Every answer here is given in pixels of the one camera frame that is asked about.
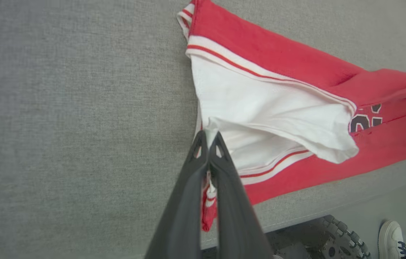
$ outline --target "folded clothing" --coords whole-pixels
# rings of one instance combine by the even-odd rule
[[[196,131],[204,128],[209,142],[221,132],[251,203],[406,159],[406,73],[368,72],[210,0],[193,0],[178,21],[198,97]],[[204,199],[216,194],[208,186]],[[206,231],[213,200],[203,202]]]

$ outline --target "red garment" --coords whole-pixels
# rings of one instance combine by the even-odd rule
[[[406,73],[391,69],[368,72],[249,23],[210,0],[192,1],[178,18],[189,28],[184,30],[187,37],[203,36],[264,69],[309,83],[356,105],[349,132],[360,150],[357,156],[341,164],[316,156],[302,159],[264,182],[246,185],[252,204],[406,159]],[[189,44],[187,48],[225,57],[204,46]],[[244,69],[240,64],[232,65]],[[209,230],[215,216],[216,205],[203,210],[204,230]]]

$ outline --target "shoelace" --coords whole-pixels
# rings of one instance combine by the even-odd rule
[[[402,257],[402,259],[406,259],[406,244],[398,241],[399,244],[401,244],[402,246],[399,246],[398,248],[401,249],[402,251],[400,252],[400,254],[403,254],[404,256]]]

